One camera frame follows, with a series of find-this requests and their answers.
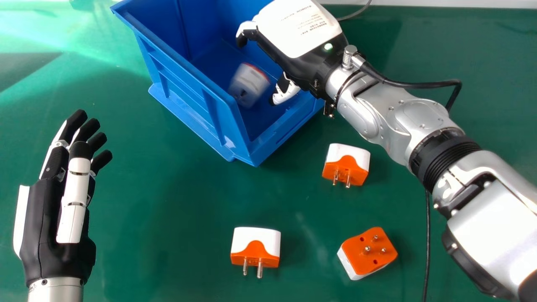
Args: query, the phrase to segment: gray cable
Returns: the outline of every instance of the gray cable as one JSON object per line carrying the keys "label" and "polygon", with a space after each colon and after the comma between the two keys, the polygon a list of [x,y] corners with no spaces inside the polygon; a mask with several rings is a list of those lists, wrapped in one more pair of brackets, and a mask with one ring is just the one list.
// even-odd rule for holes
{"label": "gray cable", "polygon": [[369,6],[371,5],[371,1],[372,1],[372,0],[368,0],[367,3],[366,3],[366,5],[364,5],[363,8],[361,8],[361,9],[355,11],[354,13],[352,13],[352,14],[350,14],[350,15],[347,15],[347,16],[343,16],[343,17],[336,18],[336,20],[338,20],[338,21],[345,21],[345,20],[349,20],[349,19],[352,19],[352,18],[358,16],[359,14],[363,13],[366,9],[369,8]]}

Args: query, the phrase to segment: blue bin rim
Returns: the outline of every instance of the blue bin rim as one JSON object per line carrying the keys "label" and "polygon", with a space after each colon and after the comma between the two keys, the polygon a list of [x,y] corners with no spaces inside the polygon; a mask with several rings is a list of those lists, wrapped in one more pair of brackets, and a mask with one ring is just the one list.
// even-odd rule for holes
{"label": "blue bin rim", "polygon": [[151,41],[156,47],[158,47],[166,56],[173,61],[178,62],[189,74],[199,79],[201,85],[206,89],[209,94],[217,99],[224,100],[233,110],[234,113],[240,114],[238,104],[225,90],[214,83],[198,68],[196,68],[191,62],[179,55],[173,48],[171,48],[166,42],[154,34],[150,29],[145,27],[140,21],[138,21],[133,15],[127,11],[127,5],[135,0],[123,0],[110,7],[112,12],[131,29],[140,32],[146,39]]}

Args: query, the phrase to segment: metal pin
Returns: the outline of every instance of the metal pin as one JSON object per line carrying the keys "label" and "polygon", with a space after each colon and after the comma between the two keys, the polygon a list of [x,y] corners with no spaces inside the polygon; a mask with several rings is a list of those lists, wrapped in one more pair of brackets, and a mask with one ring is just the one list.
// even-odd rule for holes
{"label": "metal pin", "polygon": [[351,173],[347,175],[347,185],[345,187],[347,189],[351,187]]}
{"label": "metal pin", "polygon": [[263,277],[263,263],[259,259],[259,264],[257,265],[257,278],[261,279]]}
{"label": "metal pin", "polygon": [[336,172],[334,173],[334,180],[332,182],[332,185],[336,185],[337,184],[337,178],[339,176],[339,171],[336,170]]}
{"label": "metal pin", "polygon": [[242,274],[248,275],[248,259],[244,258],[244,264],[242,265]]}

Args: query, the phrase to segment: black ribbed joint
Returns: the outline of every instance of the black ribbed joint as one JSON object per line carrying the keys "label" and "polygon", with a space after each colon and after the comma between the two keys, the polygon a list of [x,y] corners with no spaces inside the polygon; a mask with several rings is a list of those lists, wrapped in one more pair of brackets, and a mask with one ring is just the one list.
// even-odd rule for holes
{"label": "black ribbed joint", "polygon": [[432,192],[445,171],[464,156],[481,148],[472,139],[458,132],[444,132],[432,137],[412,153],[410,169],[419,181]]}

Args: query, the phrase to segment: cable connector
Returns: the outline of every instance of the cable connector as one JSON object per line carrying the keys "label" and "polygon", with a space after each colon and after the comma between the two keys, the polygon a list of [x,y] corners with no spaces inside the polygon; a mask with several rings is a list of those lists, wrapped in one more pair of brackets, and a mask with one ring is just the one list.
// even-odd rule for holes
{"label": "cable connector", "polygon": [[281,233],[275,229],[236,227],[231,241],[231,263],[242,265],[243,275],[248,266],[257,266],[257,278],[263,277],[263,267],[277,268],[280,264]]}
{"label": "cable connector", "polygon": [[331,143],[324,162],[323,177],[331,179],[333,185],[344,182],[347,188],[363,185],[369,174],[370,157],[371,153],[367,150]]}
{"label": "cable connector", "polygon": [[397,251],[381,227],[343,242],[337,256],[351,280],[360,280],[383,269],[397,258]]}

